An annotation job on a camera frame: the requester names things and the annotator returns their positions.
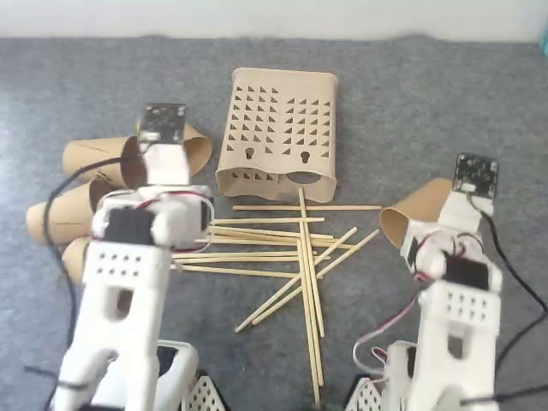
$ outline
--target pile of sticks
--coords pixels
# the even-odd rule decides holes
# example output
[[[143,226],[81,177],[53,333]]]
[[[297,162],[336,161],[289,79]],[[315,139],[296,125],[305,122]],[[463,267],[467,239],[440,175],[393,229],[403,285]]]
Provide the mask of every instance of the pile of sticks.
[[[333,235],[314,234],[310,232],[309,223],[325,221],[324,217],[309,217],[307,211],[370,211],[379,210],[375,205],[322,205],[306,206],[304,192],[299,191],[299,206],[285,205],[235,205],[235,210],[242,211],[299,211],[300,217],[284,218],[234,218],[218,219],[210,227],[210,238],[203,241],[211,241],[216,244],[242,244],[289,247],[289,251],[266,251],[246,253],[179,253],[173,255],[174,264],[184,264],[185,271],[215,272],[221,274],[239,274],[244,276],[259,277],[285,277],[289,278],[274,295],[261,304],[255,311],[247,316],[235,327],[235,332],[240,332],[250,325],[257,325],[270,317],[273,313],[302,294],[303,307],[306,320],[308,353],[313,381],[313,395],[316,405],[319,405],[319,387],[324,385],[324,372],[321,361],[319,341],[325,336],[324,315],[322,312],[319,295],[318,280],[341,264],[345,259],[364,247],[375,235],[378,229],[364,237],[356,244],[348,244],[346,241],[357,228],[353,227],[340,238]],[[271,229],[247,229],[232,227],[232,225],[262,224],[262,223],[297,223],[298,231],[279,231]],[[313,248],[322,247],[325,250],[317,255]],[[331,254],[337,250],[345,250],[342,255],[333,259],[323,269],[317,271],[317,266],[324,260],[330,259]],[[242,270],[225,267],[210,267],[197,264],[222,263],[222,262],[277,262],[295,261],[299,263],[299,272],[280,272],[262,270]]]

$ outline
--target wooden stick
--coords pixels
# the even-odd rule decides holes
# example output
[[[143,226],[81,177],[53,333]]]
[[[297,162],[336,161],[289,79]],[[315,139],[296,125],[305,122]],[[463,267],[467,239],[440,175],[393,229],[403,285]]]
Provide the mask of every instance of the wooden stick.
[[[248,246],[280,246],[280,247],[295,247],[294,243],[287,243],[287,242],[280,242],[280,241],[261,241],[261,240],[251,240],[247,238],[230,238],[230,237],[223,237],[221,238],[220,235],[216,235],[212,239],[202,239],[202,240],[196,240],[196,242],[210,242],[212,244],[244,244]]]
[[[299,241],[297,243],[297,250],[299,252],[299,258],[300,260],[300,267],[301,267],[301,283],[305,284],[307,283],[307,263],[305,261],[305,253],[302,249],[302,241]],[[311,308],[313,309],[313,305],[310,303],[310,295],[308,294],[308,290],[305,287],[302,291],[302,303],[304,305],[305,309],[305,320],[307,323],[307,341],[308,341],[308,354],[310,356],[310,368],[312,372],[312,384],[313,384],[313,393],[314,393],[314,403],[317,407],[319,407],[319,370],[318,370],[318,363],[320,364],[321,369],[321,359],[317,357],[317,353],[319,350],[316,350],[318,348],[318,335],[316,334],[316,338],[314,338],[314,329],[315,329],[315,321],[313,318],[313,314],[311,313]]]
[[[268,300],[266,300],[259,308],[257,308],[255,311],[253,311],[246,319],[244,319],[240,325],[238,325],[237,327],[234,328],[234,331],[235,332],[240,332],[241,330],[243,330],[244,328],[246,328],[249,324],[251,324],[251,322],[256,318],[258,317],[266,308],[268,308],[268,306],[274,302],[275,300],[277,300],[280,296],[282,296],[288,289],[290,289],[291,287],[293,287],[294,284],[296,284],[299,280],[301,279],[301,277],[295,277],[295,278],[292,278],[291,280],[287,281],[285,283],[285,285],[283,287],[281,287],[276,293],[274,293],[272,295],[271,298],[269,298]]]
[[[204,267],[201,265],[185,265],[183,267],[183,270],[198,272],[218,272],[220,274],[240,274],[243,276],[295,278],[295,274],[293,272],[240,270],[236,268]]]
[[[209,231],[216,235],[229,238],[246,238],[248,240],[261,240],[261,241],[278,241],[285,242],[287,244],[295,244],[296,239],[291,237],[280,237],[274,235],[243,233],[241,231],[226,231],[223,227],[210,227]]]
[[[299,261],[297,256],[289,257],[211,257],[205,259],[176,259],[181,264],[210,263],[274,263],[283,261]]]
[[[374,211],[380,210],[380,205],[307,205],[307,211]],[[299,211],[297,205],[235,205],[237,211]]]
[[[322,271],[320,271],[316,275],[316,278],[318,279],[324,278],[325,274],[327,274],[333,268],[341,264],[350,255],[354,254],[356,251],[358,251],[363,246],[365,246],[377,234],[378,234],[378,229],[374,230],[371,234],[366,236],[362,241],[356,244],[354,248],[351,248],[345,254],[341,255],[338,259],[335,259],[331,264],[327,265]],[[281,307],[283,307],[285,304],[287,304],[289,301],[295,298],[301,291],[302,291],[302,286],[299,286],[298,288],[294,289],[291,294],[287,295],[285,298],[280,300],[275,306],[272,306],[270,309],[268,309],[267,311],[259,315],[256,319],[252,321],[251,324],[256,325],[260,323],[261,321],[265,320],[267,317],[275,313],[277,310],[279,310]]]
[[[304,223],[301,222],[301,231],[304,235],[305,233],[305,227]],[[314,342],[314,352],[316,356],[316,368],[318,370],[318,383],[319,386],[324,385],[324,370],[321,364],[321,353],[319,351],[319,337],[318,337],[318,314],[315,311],[314,307],[314,294],[313,294],[313,279],[312,276],[315,276],[315,271],[311,271],[310,267],[313,265],[313,261],[311,262],[308,259],[308,251],[305,249],[305,243],[303,240],[300,241],[301,243],[301,251],[302,251],[302,260],[305,265],[305,278],[307,280],[306,282],[306,288],[307,288],[307,302],[309,305],[309,311],[310,311],[310,319],[312,320],[312,338]]]
[[[345,241],[347,240],[353,233],[355,233],[357,231],[357,228],[353,227],[352,229],[350,229],[345,235],[343,235],[337,242],[341,242],[341,241]],[[321,263],[324,259],[328,259],[330,257],[330,254],[333,253],[333,251],[336,250],[337,247],[335,247],[336,245],[334,246],[331,246],[329,247],[327,250],[325,250],[320,256],[318,256],[315,260],[314,260],[314,265],[318,265],[319,263]],[[259,308],[257,308],[251,315],[249,315],[246,319],[244,319],[240,325],[238,325],[235,329],[236,329],[236,332],[239,332],[241,330],[243,330],[247,325],[249,325],[249,323],[253,323],[254,325],[255,324],[258,324],[260,321],[262,321],[262,317],[264,315],[264,318],[268,317],[272,312],[276,311],[277,310],[277,305],[278,304],[281,304],[280,306],[284,305],[285,302],[287,301],[284,301],[285,299],[282,299],[280,300],[277,304],[275,304],[274,306],[272,306],[271,308],[268,308],[268,306],[274,302],[275,300],[277,300],[278,298],[280,298],[283,293],[285,293],[288,289],[290,289],[294,284],[297,284],[299,282],[300,278],[293,278],[291,280],[289,280],[288,282],[286,282],[286,284],[281,287],[271,298],[268,299],[268,301],[266,301],[265,303],[263,303]],[[289,294],[287,297],[285,298],[289,298],[289,300],[291,300],[292,298],[294,298],[297,294],[299,294],[301,292],[300,289],[297,289],[296,290],[297,292],[293,295],[293,293]]]
[[[302,218],[282,217],[282,218],[221,218],[215,220],[215,224],[275,224],[275,223],[299,223]],[[310,217],[306,219],[307,223],[321,223],[325,217]]]
[[[215,229],[217,231],[239,231],[241,233],[274,235],[278,237],[295,237],[295,238],[301,237],[301,233],[299,232],[275,231],[273,229],[244,229],[241,227],[215,227]],[[327,235],[327,234],[311,234],[310,238],[316,238],[318,240],[334,240],[333,235]]]
[[[299,188],[299,204],[301,205],[301,217],[306,218],[307,206],[305,204],[305,190],[302,187]],[[322,314],[322,305],[319,299],[318,281],[316,280],[316,270],[314,269],[314,257],[312,256],[312,244],[310,242],[308,223],[301,222],[301,233],[303,232],[306,246],[304,249],[304,253],[306,255],[305,262],[309,267],[308,274],[312,286],[313,303],[315,307],[316,319],[318,320],[319,335],[323,338],[325,337],[324,314]]]
[[[298,257],[296,251],[251,251],[244,253],[173,253],[173,259],[203,259],[210,257]]]
[[[321,253],[318,257],[316,257],[316,259],[314,260],[314,264],[318,265],[323,259],[329,256],[329,254],[333,253],[337,248],[339,248],[357,230],[358,229],[355,227],[352,227],[351,229],[349,229],[345,235],[343,235],[341,238],[335,241],[329,248],[327,248],[323,253]]]
[[[374,238],[378,233],[379,233],[379,229],[375,229],[371,234],[366,235],[366,237],[362,241],[358,242],[355,246],[350,248],[346,253],[341,255],[338,259],[335,259],[333,262],[328,264],[322,271],[320,271],[317,274],[318,278],[323,278],[325,274],[327,274],[329,271],[333,270],[335,267],[337,267],[339,264],[341,264],[345,259],[350,257],[352,254],[359,251],[372,238]]]

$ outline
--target floor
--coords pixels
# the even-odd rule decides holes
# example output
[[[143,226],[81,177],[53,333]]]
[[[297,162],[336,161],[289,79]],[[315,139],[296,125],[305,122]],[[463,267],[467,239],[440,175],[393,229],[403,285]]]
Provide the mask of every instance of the floor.
[[[548,60],[535,45],[455,44],[427,38],[371,43],[276,39],[0,40],[0,409],[39,409],[51,381],[23,365],[56,370],[68,298],[51,256],[34,244],[25,210],[63,178],[71,139],[127,135],[147,102],[184,102],[188,121],[215,142],[197,183],[215,187],[238,67],[326,71],[339,79],[338,204],[389,205],[435,176],[452,176],[458,152],[499,158],[496,222],[518,271],[548,296]],[[217,198],[222,217],[257,199]],[[327,212],[317,232],[365,235],[376,212]],[[487,252],[495,256],[490,240]],[[295,270],[295,265],[272,266]],[[309,409],[310,370],[302,304],[236,335],[233,328],[284,280],[215,274],[173,275],[161,337],[192,343],[200,366],[234,411]],[[356,369],[356,337],[391,315],[416,290],[403,261],[382,236],[320,284],[326,409],[340,409]],[[500,342],[538,314],[506,276]],[[378,338],[414,340],[419,311]],[[510,355],[496,387],[546,383],[545,326]],[[545,409],[546,395],[502,406]]]

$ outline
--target brown paper cup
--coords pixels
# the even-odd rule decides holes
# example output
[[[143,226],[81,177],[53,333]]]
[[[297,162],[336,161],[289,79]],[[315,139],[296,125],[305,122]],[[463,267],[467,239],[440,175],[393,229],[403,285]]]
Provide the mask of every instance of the brown paper cup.
[[[85,165],[108,158],[134,157],[139,152],[139,142],[134,135],[110,139],[75,140],[65,146],[63,171],[70,176]],[[135,159],[88,171],[78,177],[78,180],[89,182],[98,176],[103,177],[115,187],[137,188],[146,182],[146,169],[141,159]]]
[[[436,178],[392,207],[380,212],[380,227],[392,244],[400,248],[408,220],[435,223],[452,189],[452,182]]]
[[[194,176],[202,170],[211,158],[213,144],[209,137],[205,137],[196,128],[185,124],[183,145],[188,157],[188,167]]]
[[[82,282],[88,245],[88,237],[77,238],[67,246],[63,253],[63,262],[67,268],[68,275],[75,283]]]
[[[67,244],[78,237],[89,235],[97,203],[112,190],[112,186],[105,180],[96,178],[57,197],[50,210],[50,232],[54,243]],[[42,245],[45,245],[44,209],[45,202],[27,210],[28,233]]]

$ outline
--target white wall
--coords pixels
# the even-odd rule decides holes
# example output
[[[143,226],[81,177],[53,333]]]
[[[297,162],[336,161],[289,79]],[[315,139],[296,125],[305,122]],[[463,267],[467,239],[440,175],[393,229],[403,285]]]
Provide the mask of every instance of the white wall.
[[[548,0],[0,0],[0,36],[539,39]]]

